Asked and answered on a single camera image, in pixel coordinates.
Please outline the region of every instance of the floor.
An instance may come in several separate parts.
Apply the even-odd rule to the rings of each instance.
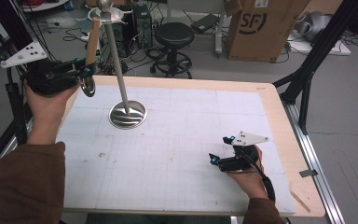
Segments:
[[[38,13],[37,17],[41,18],[41,21],[51,15],[82,18],[86,13],[85,8],[72,12],[55,8]],[[193,20],[202,17],[199,14],[189,15]],[[175,20],[190,23],[182,11],[176,11],[173,16]],[[79,21],[78,26],[83,31],[88,31],[90,23]],[[65,32],[67,30],[55,28],[50,30],[50,33],[47,30],[43,32],[50,51],[63,61],[84,57],[86,51],[83,42],[62,40],[68,35]],[[78,31],[71,33],[77,37],[82,36]],[[216,57],[213,48],[212,35],[196,35],[190,47],[182,50],[193,61],[193,78],[271,83],[296,71],[306,58],[305,55],[294,53],[292,49],[290,58],[284,63],[238,62],[229,61],[225,52]],[[348,48],[351,56],[328,56],[317,70],[312,81],[307,125],[310,140],[345,222],[358,223],[358,47],[349,45]],[[163,77],[162,74],[154,75],[149,72],[150,63],[140,65],[149,62],[148,58],[142,60],[144,56],[144,53],[139,51],[131,59],[125,59],[130,70],[124,76]],[[278,61],[282,62],[286,58],[287,55],[283,54]],[[12,120],[4,87],[6,82],[5,71],[0,68],[0,135]],[[78,220],[85,220],[86,215],[65,214],[64,217],[68,223],[80,223]],[[291,218],[291,221],[330,223],[328,217]]]

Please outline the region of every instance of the silver disc base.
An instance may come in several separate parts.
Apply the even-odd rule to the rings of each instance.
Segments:
[[[144,122],[147,115],[146,107],[137,101],[128,101],[130,112],[126,114],[123,102],[112,107],[109,112],[109,121],[119,129],[132,129]]]

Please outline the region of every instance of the black stool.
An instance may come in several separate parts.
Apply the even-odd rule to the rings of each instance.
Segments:
[[[191,59],[177,51],[193,42],[194,33],[191,28],[181,22],[165,23],[156,30],[155,38],[165,48],[150,67],[150,72],[155,73],[157,68],[165,73],[165,77],[174,77],[176,74],[186,72],[191,79],[192,76],[188,71],[192,65]]]

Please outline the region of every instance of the cardboard box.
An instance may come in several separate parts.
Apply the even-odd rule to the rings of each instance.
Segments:
[[[229,60],[277,61],[298,16],[310,0],[231,0],[226,50]]]
[[[342,0],[310,0],[310,3],[304,9],[303,13],[306,11],[321,11],[324,14],[334,15],[341,3]]]
[[[132,6],[133,0],[112,0],[115,6]],[[89,7],[97,7],[97,0],[86,0]]]

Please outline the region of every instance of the brown sleeve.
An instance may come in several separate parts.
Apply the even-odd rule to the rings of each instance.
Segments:
[[[249,201],[243,224],[284,224],[284,222],[273,201],[254,198]]]
[[[22,145],[0,160],[0,223],[60,222],[65,144]]]

